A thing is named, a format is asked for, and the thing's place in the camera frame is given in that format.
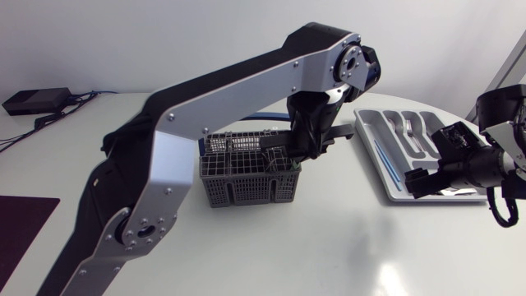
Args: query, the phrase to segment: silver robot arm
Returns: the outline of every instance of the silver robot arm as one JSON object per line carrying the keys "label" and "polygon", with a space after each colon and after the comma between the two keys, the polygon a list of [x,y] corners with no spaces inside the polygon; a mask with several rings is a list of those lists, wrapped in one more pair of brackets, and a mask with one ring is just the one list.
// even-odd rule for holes
{"label": "silver robot arm", "polygon": [[[176,222],[193,182],[196,141],[208,132],[289,97],[292,133],[311,129],[298,159],[325,152],[338,134],[328,128],[338,105],[380,77],[374,50],[360,42],[359,34],[310,23],[280,49],[152,94],[104,138],[107,159],[91,173],[74,232],[39,294],[102,294],[126,261],[148,254]],[[328,118],[305,111],[302,101],[312,97]],[[301,137],[288,139],[295,141]]]}

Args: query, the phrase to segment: dark mat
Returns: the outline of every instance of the dark mat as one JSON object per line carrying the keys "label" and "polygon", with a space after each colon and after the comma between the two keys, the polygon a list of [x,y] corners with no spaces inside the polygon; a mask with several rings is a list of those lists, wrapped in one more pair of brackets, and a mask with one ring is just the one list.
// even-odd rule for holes
{"label": "dark mat", "polygon": [[0,291],[59,201],[0,196]]}

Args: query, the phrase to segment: power adapter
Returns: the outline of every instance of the power adapter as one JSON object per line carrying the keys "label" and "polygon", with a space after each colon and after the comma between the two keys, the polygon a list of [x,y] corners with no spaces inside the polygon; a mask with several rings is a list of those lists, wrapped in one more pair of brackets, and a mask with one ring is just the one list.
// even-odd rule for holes
{"label": "power adapter", "polygon": [[59,113],[67,105],[72,93],[67,87],[44,90],[21,90],[2,106],[9,115]]}

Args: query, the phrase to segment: white table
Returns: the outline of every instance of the white table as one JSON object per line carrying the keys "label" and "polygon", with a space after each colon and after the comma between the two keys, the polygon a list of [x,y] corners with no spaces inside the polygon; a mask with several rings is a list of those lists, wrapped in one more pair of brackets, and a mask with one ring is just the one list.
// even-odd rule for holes
{"label": "white table", "polygon": [[[103,136],[146,97],[101,95],[0,154],[0,194],[61,199],[2,295],[36,293],[71,234],[88,175],[104,159]],[[342,108],[337,123],[353,123],[354,108],[430,109],[445,123],[459,120],[410,100],[365,94]],[[268,110],[286,107],[282,101]],[[0,138],[29,131],[36,117],[2,110]],[[288,124],[242,122],[224,130],[273,126]],[[302,164],[293,203],[211,209],[196,171],[178,214],[164,241],[129,261],[107,295],[526,294],[526,221],[503,229],[484,203],[388,201],[359,135],[337,139],[327,154]]]}

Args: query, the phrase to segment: gray plastic basket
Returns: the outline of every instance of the gray plastic basket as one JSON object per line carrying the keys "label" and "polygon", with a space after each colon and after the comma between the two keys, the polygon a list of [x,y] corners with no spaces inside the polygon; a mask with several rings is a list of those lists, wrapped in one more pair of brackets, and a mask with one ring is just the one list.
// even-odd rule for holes
{"label": "gray plastic basket", "polygon": [[291,202],[301,165],[284,148],[262,152],[260,138],[279,131],[225,132],[204,140],[200,176],[211,207]]}

